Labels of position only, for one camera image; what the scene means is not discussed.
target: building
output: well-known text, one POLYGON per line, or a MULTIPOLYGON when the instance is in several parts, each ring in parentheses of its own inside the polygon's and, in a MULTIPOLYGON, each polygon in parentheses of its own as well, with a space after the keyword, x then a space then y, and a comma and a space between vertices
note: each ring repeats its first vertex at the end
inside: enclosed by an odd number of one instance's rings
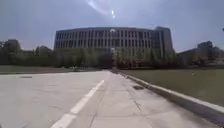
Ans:
POLYGON ((211 41, 207 41, 199 43, 197 48, 178 53, 178 56, 187 65, 194 65, 199 60, 203 60, 205 63, 211 63, 215 59, 220 58, 221 52, 221 49, 213 47, 211 41))
POLYGON ((163 57, 173 51, 169 28, 154 30, 128 27, 96 27, 60 30, 56 32, 54 49, 95 48, 126 51, 133 57, 137 51, 154 49, 163 57))

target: sky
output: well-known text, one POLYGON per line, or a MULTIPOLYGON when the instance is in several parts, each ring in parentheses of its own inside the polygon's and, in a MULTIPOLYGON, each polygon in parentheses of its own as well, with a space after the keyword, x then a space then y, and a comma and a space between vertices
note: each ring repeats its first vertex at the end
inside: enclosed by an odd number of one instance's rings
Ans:
POLYGON ((176 52, 211 40, 224 49, 224 0, 0 0, 0 41, 53 48, 57 30, 169 27, 176 52))

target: road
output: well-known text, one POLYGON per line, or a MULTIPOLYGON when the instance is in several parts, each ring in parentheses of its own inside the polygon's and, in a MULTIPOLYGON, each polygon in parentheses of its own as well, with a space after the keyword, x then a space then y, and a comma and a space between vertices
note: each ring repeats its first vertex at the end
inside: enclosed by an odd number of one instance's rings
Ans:
POLYGON ((3 128, 216 128, 109 71, 0 75, 3 128))

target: street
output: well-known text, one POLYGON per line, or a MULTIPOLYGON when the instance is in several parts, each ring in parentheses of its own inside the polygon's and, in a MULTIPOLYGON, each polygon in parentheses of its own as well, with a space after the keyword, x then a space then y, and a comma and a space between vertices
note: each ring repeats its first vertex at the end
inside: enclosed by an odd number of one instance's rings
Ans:
POLYGON ((2 128, 216 128, 109 71, 0 75, 2 128))

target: asphalt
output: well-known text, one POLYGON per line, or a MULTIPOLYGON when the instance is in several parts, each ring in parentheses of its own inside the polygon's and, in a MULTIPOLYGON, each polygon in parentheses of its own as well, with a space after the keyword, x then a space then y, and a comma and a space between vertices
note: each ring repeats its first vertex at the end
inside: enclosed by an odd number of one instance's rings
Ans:
POLYGON ((217 128, 154 92, 133 86, 139 85, 109 71, 0 75, 0 124, 2 128, 217 128))

